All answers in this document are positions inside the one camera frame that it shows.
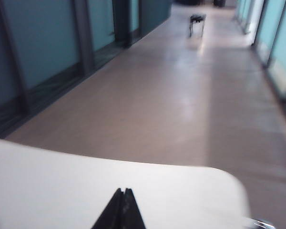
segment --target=floor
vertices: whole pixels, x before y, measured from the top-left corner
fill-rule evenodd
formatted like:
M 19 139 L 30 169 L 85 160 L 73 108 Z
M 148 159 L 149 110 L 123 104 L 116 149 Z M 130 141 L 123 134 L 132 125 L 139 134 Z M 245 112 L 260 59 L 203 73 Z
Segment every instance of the floor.
M 204 36 L 188 18 L 207 14 Z M 210 166 L 238 177 L 252 216 L 286 229 L 286 121 L 232 9 L 169 20 L 7 137 L 71 154 Z

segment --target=stool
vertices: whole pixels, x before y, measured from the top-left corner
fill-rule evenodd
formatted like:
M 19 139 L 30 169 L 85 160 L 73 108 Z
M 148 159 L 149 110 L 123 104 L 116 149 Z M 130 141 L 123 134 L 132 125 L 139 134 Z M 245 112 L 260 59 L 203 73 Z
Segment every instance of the stool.
M 193 24 L 194 24 L 194 23 L 195 23 L 195 24 L 196 24 L 196 23 L 200 23 L 200 22 L 203 22 L 202 31 L 201 31 L 201 37 L 203 36 L 203 34 L 204 34 L 205 18 L 206 18 L 206 14 L 193 14 L 193 15 L 190 17 L 190 37 L 192 36 L 192 32 L 194 32 Z

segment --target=black object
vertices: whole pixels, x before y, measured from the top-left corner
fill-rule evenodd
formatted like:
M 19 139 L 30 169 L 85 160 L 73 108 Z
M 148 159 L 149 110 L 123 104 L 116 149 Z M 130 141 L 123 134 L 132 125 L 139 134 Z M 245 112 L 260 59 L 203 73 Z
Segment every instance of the black object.
M 133 191 L 118 188 L 92 229 L 146 229 Z
M 194 23 L 200 23 L 203 21 L 202 25 L 202 31 L 201 31 L 201 36 L 204 34 L 204 22 L 205 22 L 206 14 L 193 14 L 190 17 L 190 37 L 192 36 L 192 33 L 194 31 L 193 29 L 193 24 Z
M 175 0 L 178 3 L 184 4 L 184 5 L 200 5 L 203 3 L 203 0 Z
M 224 7 L 225 6 L 225 0 L 214 0 L 214 5 L 218 7 Z

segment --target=stool leg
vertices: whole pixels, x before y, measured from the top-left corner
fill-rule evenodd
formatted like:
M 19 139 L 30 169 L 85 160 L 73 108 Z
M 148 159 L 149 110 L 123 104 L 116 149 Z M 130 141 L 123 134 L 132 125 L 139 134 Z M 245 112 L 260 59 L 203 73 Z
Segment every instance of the stool leg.
M 193 23 L 190 23 L 190 37 L 192 36 Z
M 202 24 L 202 33 L 201 33 L 201 37 L 204 35 L 204 23 Z

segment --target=pinkish floor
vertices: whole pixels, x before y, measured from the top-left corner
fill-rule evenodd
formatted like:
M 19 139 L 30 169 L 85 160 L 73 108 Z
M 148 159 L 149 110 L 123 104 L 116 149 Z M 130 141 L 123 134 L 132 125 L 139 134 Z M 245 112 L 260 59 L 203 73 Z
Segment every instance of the pinkish floor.
M 188 38 L 195 12 L 207 14 L 202 40 Z M 173 6 L 168 21 L 7 139 L 220 168 L 244 184 L 254 217 L 286 229 L 286 121 L 233 15 Z

